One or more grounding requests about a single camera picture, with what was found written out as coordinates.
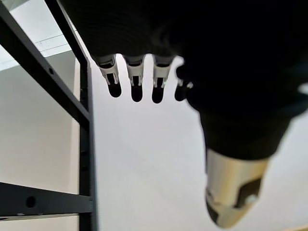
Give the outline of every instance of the robotic finger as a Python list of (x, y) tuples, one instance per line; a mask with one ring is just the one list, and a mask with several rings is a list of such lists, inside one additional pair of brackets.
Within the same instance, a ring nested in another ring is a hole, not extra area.
[(106, 79), (110, 95), (115, 98), (119, 97), (122, 90), (116, 64), (116, 55), (112, 55), (109, 60), (99, 63), (98, 66), (103, 77)]
[(124, 55), (128, 77), (131, 85), (131, 97), (133, 101), (139, 102), (142, 99), (142, 78), (144, 55), (130, 57)]
[(153, 92), (152, 100), (160, 103), (164, 95), (164, 87), (168, 79), (173, 57), (160, 57), (154, 55)]

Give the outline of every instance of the metal shelf frame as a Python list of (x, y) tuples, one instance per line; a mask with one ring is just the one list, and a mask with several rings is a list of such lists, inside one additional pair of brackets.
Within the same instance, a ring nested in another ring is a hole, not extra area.
[(80, 101), (0, 2), (0, 44), (80, 124), (79, 194), (0, 182), (0, 221), (79, 215), (80, 231), (98, 231), (90, 63), (57, 0), (45, 0), (80, 63)]

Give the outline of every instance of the robotic hand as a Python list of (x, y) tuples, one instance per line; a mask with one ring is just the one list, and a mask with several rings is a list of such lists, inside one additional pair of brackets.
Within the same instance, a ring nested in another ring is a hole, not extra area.
[(308, 107), (308, 3), (299, 0), (61, 0), (110, 94), (121, 87), (114, 55), (127, 62), (131, 94), (142, 99), (143, 57), (154, 55), (159, 103), (175, 55), (175, 98), (200, 113), (206, 143), (207, 209), (234, 225), (257, 199), (268, 161), (290, 120)]

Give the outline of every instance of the ceiling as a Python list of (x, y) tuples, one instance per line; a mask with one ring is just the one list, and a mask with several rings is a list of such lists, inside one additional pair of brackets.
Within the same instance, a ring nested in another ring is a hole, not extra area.
[[(44, 0), (2, 0), (44, 57), (71, 50)], [(0, 70), (18, 65), (0, 46)]]

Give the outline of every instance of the white wall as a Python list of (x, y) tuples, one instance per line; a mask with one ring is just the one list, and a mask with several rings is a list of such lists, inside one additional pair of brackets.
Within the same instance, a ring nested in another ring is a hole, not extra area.
[[(73, 53), (47, 60), (73, 90)], [(0, 182), (77, 193), (78, 149), (72, 149), (78, 148), (78, 131), (73, 136), (74, 124), (72, 117), (21, 66), (0, 71)], [(0, 230), (75, 231), (71, 223), (74, 220), (2, 221)]]
[[(218, 231), (204, 204), (204, 142), (198, 114), (174, 99), (175, 66), (154, 104), (153, 61), (145, 60), (141, 102), (130, 96), (122, 57), (114, 99), (93, 65), (101, 230)], [(264, 179), (261, 199), (231, 231), (281, 231), (308, 223), (308, 114), (294, 120)]]

